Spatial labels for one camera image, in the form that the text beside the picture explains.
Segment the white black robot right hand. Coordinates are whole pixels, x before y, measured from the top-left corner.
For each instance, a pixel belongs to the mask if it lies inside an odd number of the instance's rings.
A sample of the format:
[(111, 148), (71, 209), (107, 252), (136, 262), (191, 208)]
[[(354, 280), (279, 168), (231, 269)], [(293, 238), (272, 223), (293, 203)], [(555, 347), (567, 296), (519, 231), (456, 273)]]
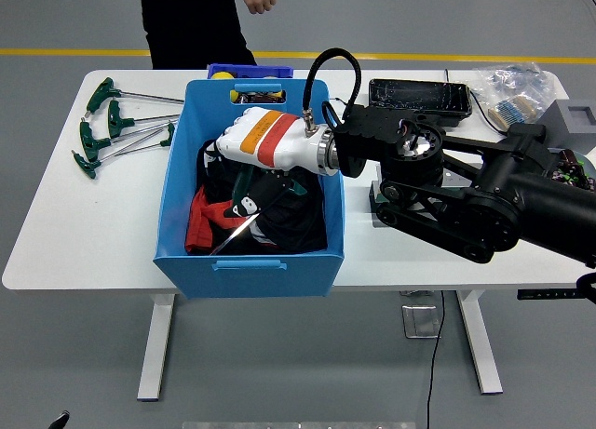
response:
[(296, 187), (291, 170), (333, 174), (323, 167), (319, 147), (325, 128), (308, 135), (303, 118), (263, 107), (250, 107), (209, 147), (213, 156), (239, 164), (226, 218), (247, 218), (273, 206), (284, 194), (305, 192)]

